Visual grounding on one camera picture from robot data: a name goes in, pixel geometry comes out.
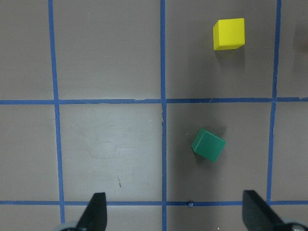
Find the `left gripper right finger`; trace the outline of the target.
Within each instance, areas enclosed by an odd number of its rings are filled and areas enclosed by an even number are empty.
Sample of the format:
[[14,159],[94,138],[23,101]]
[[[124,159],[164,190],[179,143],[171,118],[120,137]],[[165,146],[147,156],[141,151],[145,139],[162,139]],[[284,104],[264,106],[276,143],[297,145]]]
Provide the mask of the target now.
[[248,231],[278,231],[286,225],[254,190],[243,191],[242,219]]

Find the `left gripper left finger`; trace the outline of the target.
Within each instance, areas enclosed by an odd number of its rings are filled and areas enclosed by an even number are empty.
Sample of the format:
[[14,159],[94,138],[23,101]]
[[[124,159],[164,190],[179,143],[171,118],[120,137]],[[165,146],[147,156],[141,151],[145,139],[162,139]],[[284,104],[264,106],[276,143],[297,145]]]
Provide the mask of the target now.
[[104,231],[106,229],[106,194],[95,193],[80,217],[76,231]]

